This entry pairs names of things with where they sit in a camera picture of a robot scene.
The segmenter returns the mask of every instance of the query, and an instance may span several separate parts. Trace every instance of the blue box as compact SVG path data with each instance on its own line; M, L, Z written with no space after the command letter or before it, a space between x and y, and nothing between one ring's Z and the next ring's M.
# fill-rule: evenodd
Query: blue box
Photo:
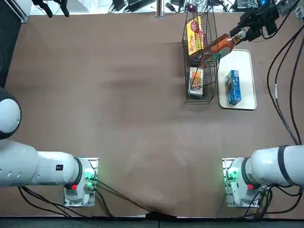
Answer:
M239 87L239 77L237 70L231 70L228 78L228 100L230 105L236 105L241 101L241 90Z

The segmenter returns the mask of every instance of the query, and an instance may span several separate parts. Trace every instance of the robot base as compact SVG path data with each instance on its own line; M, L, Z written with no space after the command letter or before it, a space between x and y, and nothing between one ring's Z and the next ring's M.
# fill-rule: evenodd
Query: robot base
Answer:
M95 205L95 181L89 178L97 178L98 158L78 158L82 164L82 177L75 190L65 192L66 207L92 207Z
M259 192L257 190L249 190L242 176L242 162L244 158L223 158L224 182L228 207L248 208L250 202ZM251 208L257 208L259 195L250 205Z

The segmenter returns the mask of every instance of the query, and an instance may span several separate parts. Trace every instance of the wire basket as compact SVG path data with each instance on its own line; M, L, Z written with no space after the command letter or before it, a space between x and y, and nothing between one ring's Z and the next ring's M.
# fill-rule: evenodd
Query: wire basket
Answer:
M209 104L214 96L218 78L220 54L218 45L213 43L217 39L217 30L210 0L193 0L195 12L187 12L182 46L185 68L186 102L192 104ZM195 46L202 49L212 46L212 52L189 56L189 40L187 24L194 23Z

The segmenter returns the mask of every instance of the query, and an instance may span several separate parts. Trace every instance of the brown mat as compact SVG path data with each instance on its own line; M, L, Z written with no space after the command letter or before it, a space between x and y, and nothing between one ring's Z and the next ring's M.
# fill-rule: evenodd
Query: brown mat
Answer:
M218 35L235 27L240 15L216 14ZM144 205L177 216L215 216L223 195L222 157L292 144L266 88L271 60L301 25L290 17L270 41L238 46L251 53L256 85L257 108L246 112L220 109L217 97L210 105L184 104L184 14L165 19L153 14L31 16L21 26L6 86L23 111L13 139L37 150L99 157L103 180ZM289 81L300 42L279 78L279 99L288 119ZM303 70L302 58L294 87L300 132ZM61 187L34 189L62 201ZM16 188L1 192L1 215L48 214L28 206ZM276 191L274 195L271 210L294 203ZM105 197L115 215L144 213ZM303 204L281 217L303 219L301 210ZM81 211L104 214L99 206ZM243 213L224 206L220 216Z

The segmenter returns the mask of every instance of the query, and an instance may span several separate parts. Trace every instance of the brown bottle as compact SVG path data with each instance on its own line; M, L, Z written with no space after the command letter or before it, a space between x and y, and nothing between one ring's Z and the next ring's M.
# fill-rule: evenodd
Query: brown bottle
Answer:
M219 38L214 40L210 45L203 49L202 61L216 60L217 56L210 54L221 54L220 58L228 55L233 47L246 36L245 31L241 29L236 35L231 37L229 34L224 33Z

